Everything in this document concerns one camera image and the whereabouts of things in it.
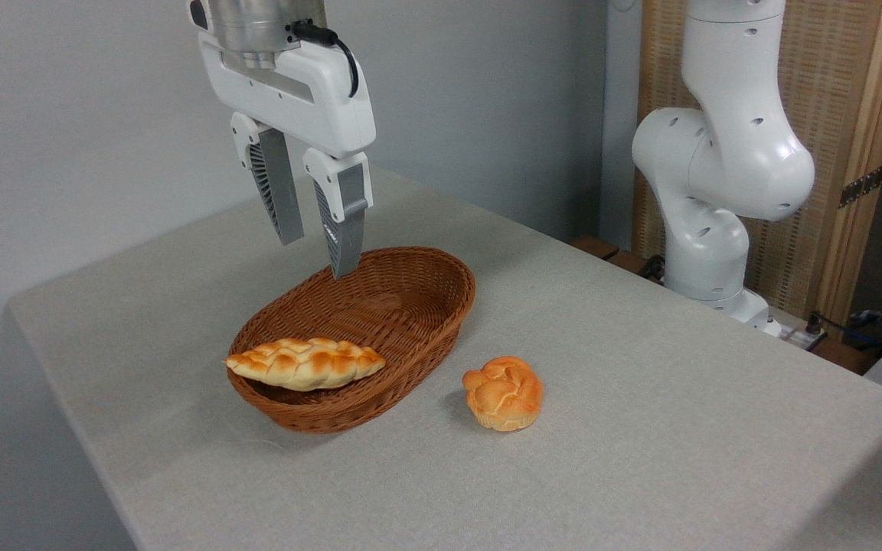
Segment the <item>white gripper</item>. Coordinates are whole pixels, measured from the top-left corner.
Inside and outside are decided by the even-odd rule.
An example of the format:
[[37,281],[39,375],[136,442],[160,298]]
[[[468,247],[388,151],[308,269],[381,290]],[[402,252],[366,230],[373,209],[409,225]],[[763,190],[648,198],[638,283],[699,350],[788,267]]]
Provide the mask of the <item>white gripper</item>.
[[303,160],[315,182],[333,278],[353,272],[363,251],[364,213],[372,206],[363,151],[377,137],[363,70],[357,68],[358,90],[350,96],[352,73],[339,49],[305,42],[281,52],[273,69],[255,69],[207,32],[199,32],[198,42],[211,87],[236,111],[230,127],[237,154],[280,242],[304,237],[284,132],[312,147]]

